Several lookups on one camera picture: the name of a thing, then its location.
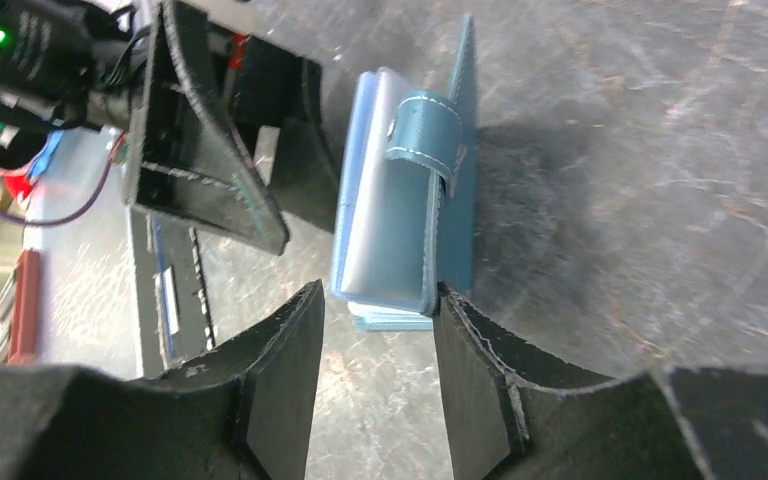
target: black metal part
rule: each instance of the black metal part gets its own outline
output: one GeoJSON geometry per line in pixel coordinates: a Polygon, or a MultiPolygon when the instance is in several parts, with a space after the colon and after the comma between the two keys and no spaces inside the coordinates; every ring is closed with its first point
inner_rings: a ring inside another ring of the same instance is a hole
{"type": "Polygon", "coordinates": [[[611,379],[500,327],[447,285],[434,321],[456,480],[768,479],[768,371],[611,379]]]}
{"type": "Polygon", "coordinates": [[[153,380],[0,369],[0,479],[303,479],[322,285],[153,380]]]}
{"type": "Polygon", "coordinates": [[[156,11],[142,109],[132,121],[127,201],[152,215],[280,255],[281,210],[333,229],[339,173],[320,126],[320,67],[250,37],[225,105],[205,12],[175,0],[156,11]],[[262,126],[281,128],[267,188],[252,159],[262,126]]]}

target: blue leather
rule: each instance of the blue leather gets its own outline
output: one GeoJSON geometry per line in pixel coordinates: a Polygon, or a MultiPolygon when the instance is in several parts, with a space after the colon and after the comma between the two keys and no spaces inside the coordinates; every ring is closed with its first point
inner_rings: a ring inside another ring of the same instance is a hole
{"type": "Polygon", "coordinates": [[[472,287],[474,57],[466,17],[448,96],[405,88],[386,69],[360,78],[331,272],[359,328],[430,330],[437,283],[472,287]]]}

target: gray marble surface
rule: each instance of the gray marble surface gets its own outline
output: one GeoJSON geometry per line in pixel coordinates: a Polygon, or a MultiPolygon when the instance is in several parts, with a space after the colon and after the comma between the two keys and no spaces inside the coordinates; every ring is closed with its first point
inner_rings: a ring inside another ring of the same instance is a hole
{"type": "MultiPolygon", "coordinates": [[[[475,15],[485,313],[606,374],[768,364],[768,0],[253,4],[323,63],[337,151],[362,71],[442,90],[475,15]]],[[[220,337],[327,278],[330,236],[290,227],[281,258],[203,236],[220,337]]],[[[308,478],[451,478],[430,334],[327,315],[308,478]]]]}

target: blue case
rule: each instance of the blue case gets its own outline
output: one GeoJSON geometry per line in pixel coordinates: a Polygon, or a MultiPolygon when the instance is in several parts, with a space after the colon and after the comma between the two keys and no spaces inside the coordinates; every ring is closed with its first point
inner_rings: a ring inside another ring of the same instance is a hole
{"type": "Polygon", "coordinates": [[[476,89],[471,17],[448,96],[388,69],[360,77],[331,271],[360,328],[430,330],[437,283],[472,287],[476,89]]]}

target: wallet strap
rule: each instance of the wallet strap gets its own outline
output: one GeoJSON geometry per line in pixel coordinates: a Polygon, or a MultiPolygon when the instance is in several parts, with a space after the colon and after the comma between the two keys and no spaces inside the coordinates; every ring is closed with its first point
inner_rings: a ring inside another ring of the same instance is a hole
{"type": "Polygon", "coordinates": [[[413,91],[396,110],[385,158],[430,168],[454,196],[458,167],[466,152],[462,131],[463,121],[451,100],[433,92],[413,91]]]}

